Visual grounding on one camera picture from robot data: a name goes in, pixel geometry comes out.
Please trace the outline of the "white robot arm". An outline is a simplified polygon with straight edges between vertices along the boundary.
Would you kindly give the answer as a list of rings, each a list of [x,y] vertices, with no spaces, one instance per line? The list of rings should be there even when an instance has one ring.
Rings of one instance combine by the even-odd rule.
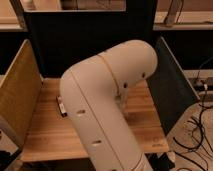
[[[155,50],[130,40],[72,65],[61,77],[62,103],[96,171],[153,171],[118,101],[156,67]]]

